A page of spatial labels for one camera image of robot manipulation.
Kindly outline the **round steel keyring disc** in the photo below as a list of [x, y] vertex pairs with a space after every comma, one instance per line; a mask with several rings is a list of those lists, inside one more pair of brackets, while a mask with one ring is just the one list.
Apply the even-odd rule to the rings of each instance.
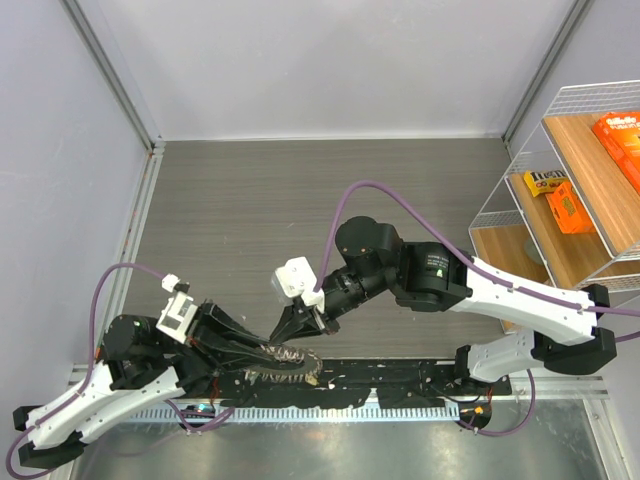
[[267, 345], [265, 349], [268, 353], [274, 354], [278, 366], [246, 369], [245, 379], [251, 384], [257, 380], [271, 383], [307, 383], [307, 377], [314, 376], [318, 379], [322, 371], [322, 359], [311, 350], [287, 345]]

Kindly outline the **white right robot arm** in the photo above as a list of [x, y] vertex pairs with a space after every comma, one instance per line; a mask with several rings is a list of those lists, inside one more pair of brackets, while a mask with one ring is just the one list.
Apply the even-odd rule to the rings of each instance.
[[608, 303], [603, 287], [554, 288], [456, 257], [439, 242], [406, 242], [394, 226], [366, 216], [343, 223], [334, 240], [344, 265], [323, 280], [304, 257], [275, 270], [285, 308], [271, 342], [335, 333], [341, 316], [390, 292], [415, 312], [470, 312], [519, 325], [516, 334], [457, 349], [452, 380], [466, 394], [531, 368], [590, 375], [617, 355], [614, 333], [598, 325], [596, 309]]

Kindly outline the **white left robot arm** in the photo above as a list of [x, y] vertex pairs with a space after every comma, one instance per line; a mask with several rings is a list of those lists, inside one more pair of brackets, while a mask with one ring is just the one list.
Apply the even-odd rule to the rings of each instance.
[[275, 348], [219, 307], [175, 294], [158, 317], [116, 317], [81, 382], [48, 404], [17, 408], [22, 437], [7, 456], [47, 474], [148, 406], [200, 398], [221, 373], [264, 374], [279, 363]]

